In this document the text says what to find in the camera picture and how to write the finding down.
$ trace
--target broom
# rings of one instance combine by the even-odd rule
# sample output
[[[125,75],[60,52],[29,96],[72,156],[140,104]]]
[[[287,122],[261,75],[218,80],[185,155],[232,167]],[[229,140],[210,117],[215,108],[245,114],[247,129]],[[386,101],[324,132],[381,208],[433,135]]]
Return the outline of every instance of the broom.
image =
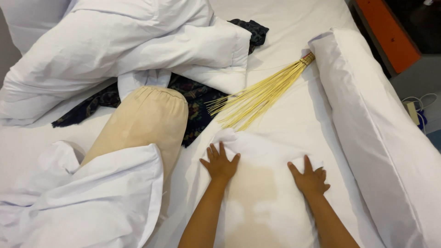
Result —
[[[229,115],[218,122],[223,124],[223,128],[236,128],[239,122],[244,121],[238,131],[245,130],[280,98],[314,59],[314,54],[309,53],[267,79],[234,94],[236,97],[230,101],[227,101],[230,96],[210,101],[207,105],[210,106],[209,114],[229,110]]]

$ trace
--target bed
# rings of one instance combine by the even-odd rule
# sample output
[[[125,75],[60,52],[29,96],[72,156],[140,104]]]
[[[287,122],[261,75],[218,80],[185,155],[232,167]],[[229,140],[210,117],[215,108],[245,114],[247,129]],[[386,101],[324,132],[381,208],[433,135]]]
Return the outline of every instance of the bed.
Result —
[[[247,85],[252,85],[301,58],[308,41],[331,27],[357,30],[343,0],[211,0],[215,13],[225,20],[254,20],[270,29],[266,42],[248,58]],[[85,97],[112,83],[112,79],[79,96],[64,101],[34,124],[0,127],[0,191],[25,173],[49,144],[66,140],[85,153],[114,109],[101,107],[92,117],[66,128],[50,123]],[[189,197],[197,176],[199,158],[221,126],[212,121],[186,149],[164,184],[162,216],[146,247],[176,247],[196,202]],[[383,247],[369,211],[358,190],[342,151],[331,118],[331,107],[313,62],[282,98],[247,130],[274,142],[301,147],[319,154],[332,177],[334,192],[330,204],[361,247]]]

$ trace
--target broom bristle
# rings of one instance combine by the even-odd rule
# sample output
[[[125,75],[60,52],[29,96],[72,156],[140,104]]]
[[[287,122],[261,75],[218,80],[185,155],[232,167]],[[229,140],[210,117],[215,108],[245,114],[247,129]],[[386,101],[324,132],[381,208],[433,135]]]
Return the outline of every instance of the broom bristle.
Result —
[[[285,93],[314,59],[314,54],[309,53],[274,75],[234,94],[235,97],[229,101],[230,96],[209,102],[210,115],[227,110],[228,115],[218,121],[223,124],[222,127],[235,128],[243,123],[238,131],[245,130]]]

